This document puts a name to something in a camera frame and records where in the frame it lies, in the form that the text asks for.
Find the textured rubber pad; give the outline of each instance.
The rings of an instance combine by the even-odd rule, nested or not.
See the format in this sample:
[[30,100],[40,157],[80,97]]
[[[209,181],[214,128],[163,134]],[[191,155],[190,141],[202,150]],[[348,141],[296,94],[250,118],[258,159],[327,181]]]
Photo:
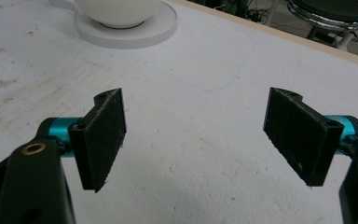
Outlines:
[[127,131],[121,89],[94,97],[95,106],[69,128],[83,189],[100,190]]
[[344,126],[302,103],[302,96],[271,88],[264,132],[308,186],[322,186]]

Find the white table surface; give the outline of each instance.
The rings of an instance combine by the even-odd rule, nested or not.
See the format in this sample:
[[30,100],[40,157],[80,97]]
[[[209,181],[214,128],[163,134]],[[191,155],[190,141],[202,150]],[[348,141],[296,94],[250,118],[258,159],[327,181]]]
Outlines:
[[309,188],[263,132],[269,87],[358,118],[358,57],[184,2],[176,34],[104,49],[48,0],[0,0],[0,160],[50,117],[82,117],[121,87],[128,132],[108,183],[81,188],[62,159],[77,223],[340,223],[350,160]]

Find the black stool seat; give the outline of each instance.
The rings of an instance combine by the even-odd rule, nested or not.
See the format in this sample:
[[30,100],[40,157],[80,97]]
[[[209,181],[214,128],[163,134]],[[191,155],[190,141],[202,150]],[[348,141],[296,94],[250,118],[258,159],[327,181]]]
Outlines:
[[358,22],[358,0],[293,0],[293,3],[331,20]]
[[287,7],[313,26],[334,31],[358,30],[358,0],[289,0]]

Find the white cup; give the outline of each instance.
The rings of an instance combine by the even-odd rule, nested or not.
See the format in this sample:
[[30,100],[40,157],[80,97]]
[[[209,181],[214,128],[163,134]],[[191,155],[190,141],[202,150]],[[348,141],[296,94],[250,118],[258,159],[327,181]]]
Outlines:
[[74,0],[86,15],[105,26],[124,29],[154,16],[161,0]]

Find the brass insert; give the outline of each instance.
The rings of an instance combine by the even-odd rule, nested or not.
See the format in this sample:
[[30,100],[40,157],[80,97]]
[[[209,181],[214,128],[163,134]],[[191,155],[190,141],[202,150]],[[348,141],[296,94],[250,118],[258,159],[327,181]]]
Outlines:
[[36,153],[43,151],[46,148],[44,143],[33,143],[25,148],[22,149],[22,154],[26,156],[31,156]]

